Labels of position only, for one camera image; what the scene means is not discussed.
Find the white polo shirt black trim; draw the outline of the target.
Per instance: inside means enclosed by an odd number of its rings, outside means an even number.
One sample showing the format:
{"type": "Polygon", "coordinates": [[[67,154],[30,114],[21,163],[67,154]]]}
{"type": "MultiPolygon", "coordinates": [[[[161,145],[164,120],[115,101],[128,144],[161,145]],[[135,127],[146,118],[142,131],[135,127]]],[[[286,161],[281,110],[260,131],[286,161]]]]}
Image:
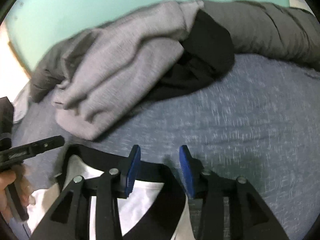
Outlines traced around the white polo shirt black trim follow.
{"type": "MultiPolygon", "coordinates": [[[[124,158],[83,145],[69,146],[60,181],[32,195],[27,222],[31,235],[74,177],[97,178],[124,158]]],[[[187,196],[165,165],[140,159],[133,191],[126,199],[118,199],[118,211],[122,239],[194,238],[187,196]]]]}

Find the dark grey rolled duvet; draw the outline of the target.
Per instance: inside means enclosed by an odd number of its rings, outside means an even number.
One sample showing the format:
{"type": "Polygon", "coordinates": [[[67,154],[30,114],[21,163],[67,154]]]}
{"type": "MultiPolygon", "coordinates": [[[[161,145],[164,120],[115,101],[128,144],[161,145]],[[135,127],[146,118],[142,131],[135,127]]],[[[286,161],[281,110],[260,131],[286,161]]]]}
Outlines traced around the dark grey rolled duvet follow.
{"type": "MultiPolygon", "coordinates": [[[[310,12],[272,3],[208,0],[204,12],[229,31],[234,53],[259,54],[319,70],[319,22],[310,12]]],[[[96,29],[86,29],[48,50],[31,77],[34,102],[75,72],[96,36],[96,29]]]]}

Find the grey knit sweater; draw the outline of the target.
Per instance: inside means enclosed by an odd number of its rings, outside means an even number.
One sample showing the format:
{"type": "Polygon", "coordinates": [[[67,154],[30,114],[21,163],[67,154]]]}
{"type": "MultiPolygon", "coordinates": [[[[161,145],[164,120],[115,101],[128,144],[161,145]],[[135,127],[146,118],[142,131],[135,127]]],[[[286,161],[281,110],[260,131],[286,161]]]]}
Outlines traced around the grey knit sweater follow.
{"type": "Polygon", "coordinates": [[[95,41],[55,90],[56,122],[82,139],[103,134],[182,56],[181,42],[203,6],[201,0],[164,1],[94,29],[95,41]]]}

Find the black garment under sweater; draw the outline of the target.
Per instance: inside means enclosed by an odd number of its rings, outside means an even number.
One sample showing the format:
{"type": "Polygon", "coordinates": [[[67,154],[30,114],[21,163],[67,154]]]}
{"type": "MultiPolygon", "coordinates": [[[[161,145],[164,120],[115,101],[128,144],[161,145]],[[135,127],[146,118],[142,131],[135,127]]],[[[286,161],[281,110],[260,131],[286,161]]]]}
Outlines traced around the black garment under sweater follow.
{"type": "Polygon", "coordinates": [[[150,90],[147,100],[165,100],[207,87],[225,76],[235,62],[229,31],[202,10],[181,45],[182,56],[150,90]]]}

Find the blue patterned bed sheet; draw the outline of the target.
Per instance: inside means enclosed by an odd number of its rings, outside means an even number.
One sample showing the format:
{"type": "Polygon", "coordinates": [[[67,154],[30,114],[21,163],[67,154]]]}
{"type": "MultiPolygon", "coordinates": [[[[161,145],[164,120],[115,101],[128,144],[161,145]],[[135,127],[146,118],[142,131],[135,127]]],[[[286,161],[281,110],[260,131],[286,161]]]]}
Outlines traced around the blue patterned bed sheet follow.
{"type": "Polygon", "coordinates": [[[32,104],[13,127],[20,146],[61,135],[116,155],[139,145],[142,159],[180,172],[187,145],[205,168],[245,176],[290,239],[302,239],[319,215],[319,72],[242,54],[221,80],[195,93],[144,103],[96,141],[70,135],[55,121],[52,95],[32,104]]]}

